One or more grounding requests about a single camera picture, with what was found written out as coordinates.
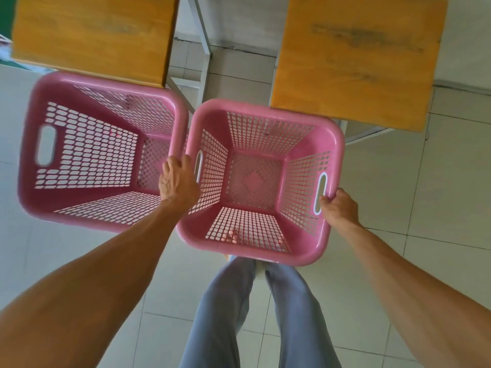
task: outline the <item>handle hole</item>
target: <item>handle hole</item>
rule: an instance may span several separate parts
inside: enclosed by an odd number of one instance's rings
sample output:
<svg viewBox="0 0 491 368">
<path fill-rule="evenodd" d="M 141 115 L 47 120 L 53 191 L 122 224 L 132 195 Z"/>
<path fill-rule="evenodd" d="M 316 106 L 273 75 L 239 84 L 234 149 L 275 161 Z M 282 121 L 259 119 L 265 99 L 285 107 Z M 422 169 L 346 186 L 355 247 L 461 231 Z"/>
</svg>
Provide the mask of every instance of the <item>handle hole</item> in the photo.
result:
<svg viewBox="0 0 491 368">
<path fill-rule="evenodd" d="M 54 145 L 57 138 L 57 130 L 51 125 L 43 125 L 40 128 L 37 140 L 36 164 L 48 166 L 53 162 Z"/>
<path fill-rule="evenodd" d="M 315 194 L 315 205 L 314 205 L 314 214 L 321 214 L 321 197 L 326 194 L 326 187 L 328 185 L 328 175 L 323 172 L 319 176 L 319 181 L 317 182 L 317 193 Z"/>
<path fill-rule="evenodd" d="M 198 155 L 196 155 L 196 164 L 194 166 L 194 176 L 196 177 L 196 182 L 199 183 L 201 177 L 201 168 L 203 167 L 203 151 L 199 150 Z"/>
</svg>

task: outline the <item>yellow wooden surface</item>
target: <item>yellow wooden surface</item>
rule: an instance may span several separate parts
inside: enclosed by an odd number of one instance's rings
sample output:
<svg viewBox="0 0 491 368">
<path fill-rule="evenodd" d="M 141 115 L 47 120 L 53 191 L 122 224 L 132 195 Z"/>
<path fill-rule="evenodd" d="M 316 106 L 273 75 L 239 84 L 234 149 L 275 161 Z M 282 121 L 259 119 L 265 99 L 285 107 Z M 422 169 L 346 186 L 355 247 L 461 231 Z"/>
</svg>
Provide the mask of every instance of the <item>yellow wooden surface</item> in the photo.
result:
<svg viewBox="0 0 491 368">
<path fill-rule="evenodd" d="M 290 0 L 272 106 L 424 127 L 447 0 Z"/>
<path fill-rule="evenodd" d="M 160 87 L 179 0 L 18 0 L 13 58 Z"/>
</svg>

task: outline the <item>laundry basket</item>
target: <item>laundry basket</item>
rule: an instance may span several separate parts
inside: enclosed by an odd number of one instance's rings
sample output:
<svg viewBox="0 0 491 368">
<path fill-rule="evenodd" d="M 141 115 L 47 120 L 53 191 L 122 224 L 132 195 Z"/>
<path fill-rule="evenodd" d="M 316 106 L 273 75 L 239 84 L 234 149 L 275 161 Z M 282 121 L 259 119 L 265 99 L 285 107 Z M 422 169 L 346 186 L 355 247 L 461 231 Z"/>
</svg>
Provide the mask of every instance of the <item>laundry basket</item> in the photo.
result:
<svg viewBox="0 0 491 368">
<path fill-rule="evenodd" d="M 120 232 L 159 203 L 168 154 L 181 154 L 181 98 L 80 74 L 42 77 L 31 93 L 18 193 L 43 220 Z"/>
<path fill-rule="evenodd" d="M 333 121 L 212 99 L 194 113 L 186 153 L 201 187 L 178 224 L 189 245 L 291 266 L 323 254 L 318 198 L 334 197 L 344 153 Z"/>
</svg>

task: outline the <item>gray pants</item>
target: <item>gray pants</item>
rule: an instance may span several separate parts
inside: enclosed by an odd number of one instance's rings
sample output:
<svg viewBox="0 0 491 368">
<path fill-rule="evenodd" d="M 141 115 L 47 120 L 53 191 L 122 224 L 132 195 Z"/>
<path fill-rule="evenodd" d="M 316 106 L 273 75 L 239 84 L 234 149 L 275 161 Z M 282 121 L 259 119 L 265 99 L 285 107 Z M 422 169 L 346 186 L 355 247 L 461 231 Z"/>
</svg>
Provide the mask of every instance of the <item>gray pants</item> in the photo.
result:
<svg viewBox="0 0 491 368">
<path fill-rule="evenodd" d="M 290 266 L 266 263 L 281 334 L 280 368 L 341 368 L 321 307 Z M 208 286 L 198 307 L 181 368 L 239 368 L 236 335 L 249 311 L 256 261 L 234 258 Z"/>
</svg>

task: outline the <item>person's right arm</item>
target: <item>person's right arm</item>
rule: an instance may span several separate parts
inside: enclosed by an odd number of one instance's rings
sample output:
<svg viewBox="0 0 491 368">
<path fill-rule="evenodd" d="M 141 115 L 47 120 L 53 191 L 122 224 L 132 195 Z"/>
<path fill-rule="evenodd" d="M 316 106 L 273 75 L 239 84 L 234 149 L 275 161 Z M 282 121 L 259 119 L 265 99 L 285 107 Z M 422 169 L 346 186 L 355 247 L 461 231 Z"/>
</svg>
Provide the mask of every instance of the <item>person's right arm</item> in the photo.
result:
<svg viewBox="0 0 491 368">
<path fill-rule="evenodd" d="M 359 223 L 342 189 L 322 214 L 353 248 L 390 321 L 425 368 L 491 367 L 491 311 L 416 267 Z"/>
</svg>

